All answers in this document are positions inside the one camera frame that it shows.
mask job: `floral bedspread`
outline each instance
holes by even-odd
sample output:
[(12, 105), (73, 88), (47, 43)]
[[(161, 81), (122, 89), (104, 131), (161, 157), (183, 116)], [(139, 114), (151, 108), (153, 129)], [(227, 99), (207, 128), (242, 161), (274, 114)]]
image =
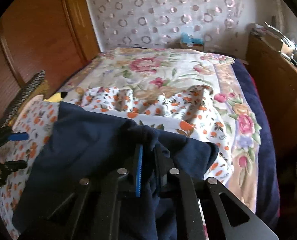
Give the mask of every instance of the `floral bedspread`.
[[(233, 62), (189, 49), (118, 48), (93, 60), (61, 91), (70, 90), (66, 100), (87, 111), (216, 143), (219, 155), (205, 178), (218, 178), (255, 212), (260, 126), (235, 78)], [(18, 238), (13, 212), (57, 115), (57, 103), (33, 102), (13, 127), (28, 132), (29, 140), (3, 149), (5, 160), (28, 162), (27, 169), (12, 173), (0, 188), (0, 214), (13, 239)]]

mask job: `metal bolt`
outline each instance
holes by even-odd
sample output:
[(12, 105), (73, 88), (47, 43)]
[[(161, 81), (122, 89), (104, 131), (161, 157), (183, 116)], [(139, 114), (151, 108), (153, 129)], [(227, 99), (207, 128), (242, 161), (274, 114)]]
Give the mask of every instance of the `metal bolt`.
[(118, 173), (118, 174), (121, 174), (121, 175), (124, 175), (124, 174), (127, 173), (127, 169), (125, 169), (125, 168), (119, 168), (119, 169), (117, 170), (117, 173)]
[(88, 178), (83, 178), (80, 180), (80, 184), (83, 186), (86, 186), (90, 183), (90, 180)]
[(212, 185), (215, 185), (217, 183), (217, 179), (216, 178), (213, 178), (213, 177), (209, 177), (207, 179), (207, 182), (212, 184)]
[(173, 174), (173, 175), (177, 175), (177, 174), (180, 173), (180, 170), (177, 169), (177, 168), (172, 168), (172, 169), (170, 169), (170, 173)]

